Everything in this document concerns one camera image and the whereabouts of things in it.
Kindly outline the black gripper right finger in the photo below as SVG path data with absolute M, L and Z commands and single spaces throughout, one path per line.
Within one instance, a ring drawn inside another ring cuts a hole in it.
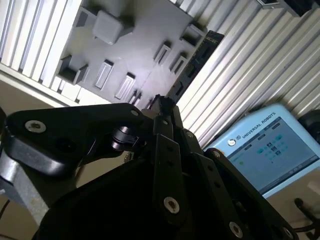
M 181 152 L 189 203 L 183 226 L 167 240 L 296 240 L 298 235 L 216 148 L 203 151 L 183 128 L 179 108 L 168 97 L 163 114 L 173 124 Z

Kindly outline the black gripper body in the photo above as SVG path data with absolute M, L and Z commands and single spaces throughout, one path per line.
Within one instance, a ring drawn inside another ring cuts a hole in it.
M 127 162 L 56 202 L 39 240 L 207 240 L 225 237 L 225 219 L 196 169 L 144 159 Z

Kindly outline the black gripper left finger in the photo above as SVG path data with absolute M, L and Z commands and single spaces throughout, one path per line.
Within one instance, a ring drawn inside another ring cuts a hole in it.
M 19 111 L 4 122 L 10 181 L 35 221 L 67 194 L 132 161 L 180 163 L 164 98 L 147 110 L 129 103 Z

